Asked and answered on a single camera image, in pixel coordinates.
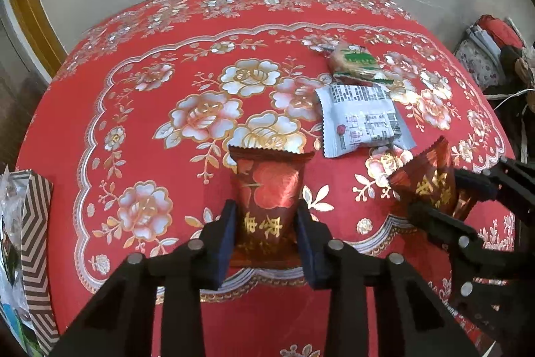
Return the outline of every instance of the table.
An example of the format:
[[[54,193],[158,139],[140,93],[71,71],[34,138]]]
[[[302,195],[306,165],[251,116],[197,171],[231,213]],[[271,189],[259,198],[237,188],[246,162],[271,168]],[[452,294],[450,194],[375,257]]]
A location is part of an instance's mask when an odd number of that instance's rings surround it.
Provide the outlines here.
[[[331,80],[318,45],[334,40],[366,46],[390,71],[416,148],[322,156],[312,96]],[[403,253],[446,304],[447,256],[408,224],[387,181],[439,135],[458,167],[512,156],[470,75],[390,0],[150,0],[107,19],[50,85],[18,160],[54,184],[47,261],[60,332],[128,253],[168,253],[217,219],[231,195],[229,144],[316,150],[302,191],[310,211],[360,252]],[[513,248],[501,205],[477,205],[466,222],[486,247]],[[323,349],[329,294],[304,286],[299,268],[232,270],[201,298],[208,356]],[[156,328],[160,315],[158,305]]]

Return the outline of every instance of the floral tablecloth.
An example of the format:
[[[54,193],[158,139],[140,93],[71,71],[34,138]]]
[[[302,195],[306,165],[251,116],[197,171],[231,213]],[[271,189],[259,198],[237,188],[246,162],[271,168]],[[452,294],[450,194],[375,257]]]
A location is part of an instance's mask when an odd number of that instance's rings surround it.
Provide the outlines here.
[[[342,39],[366,46],[394,79],[413,150],[323,157],[312,96],[331,77],[318,45]],[[44,95],[18,161],[54,183],[47,261],[60,332],[128,253],[168,253],[217,219],[232,192],[231,144],[316,150],[302,191],[310,211],[360,252],[403,253],[446,303],[447,256],[408,224],[387,181],[439,135],[458,167],[479,172],[512,156],[470,76],[390,0],[150,0],[106,20]],[[501,205],[477,205],[467,223],[486,247],[512,249]],[[202,293],[207,355],[318,357],[328,298],[300,268],[231,270]],[[373,327],[371,337],[376,355]]]

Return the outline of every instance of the silver bolt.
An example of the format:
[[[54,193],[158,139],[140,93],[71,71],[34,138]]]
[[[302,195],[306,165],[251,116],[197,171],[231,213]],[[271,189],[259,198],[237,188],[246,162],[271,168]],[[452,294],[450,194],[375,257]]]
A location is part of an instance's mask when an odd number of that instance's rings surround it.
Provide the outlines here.
[[[126,261],[130,265],[137,265],[138,263],[141,263],[142,260],[143,260],[143,255],[141,253],[132,253],[132,254],[129,254],[128,257],[126,258]]]
[[[394,265],[401,265],[405,261],[405,258],[399,253],[391,253],[389,254],[389,261]]]
[[[331,239],[330,241],[327,242],[327,245],[331,250],[339,251],[343,249],[343,242],[340,241],[339,239]]]
[[[192,239],[188,242],[188,248],[194,252],[197,250],[202,250],[204,247],[204,242],[200,239]]]
[[[459,247],[466,248],[468,244],[470,244],[470,239],[468,239],[468,236],[463,235],[459,238]]]
[[[463,285],[461,286],[461,295],[469,296],[472,293],[472,290],[473,290],[472,282],[467,281],[463,283]]]

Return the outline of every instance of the white snack package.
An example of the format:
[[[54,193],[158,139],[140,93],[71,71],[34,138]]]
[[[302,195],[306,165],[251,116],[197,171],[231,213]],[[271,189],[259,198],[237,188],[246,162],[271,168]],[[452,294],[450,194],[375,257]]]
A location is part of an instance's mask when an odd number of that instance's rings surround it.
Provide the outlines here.
[[[316,90],[323,112],[323,152],[335,158],[401,136],[394,102],[379,85],[332,83]]]

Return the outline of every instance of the striped box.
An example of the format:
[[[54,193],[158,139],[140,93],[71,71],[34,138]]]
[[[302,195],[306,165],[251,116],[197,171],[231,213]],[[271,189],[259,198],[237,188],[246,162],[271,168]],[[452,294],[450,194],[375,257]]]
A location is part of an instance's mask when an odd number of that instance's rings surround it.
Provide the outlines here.
[[[46,270],[46,235],[52,183],[32,170],[11,173],[28,181],[22,209],[22,282],[31,322],[41,349],[48,355],[60,338],[52,306]]]

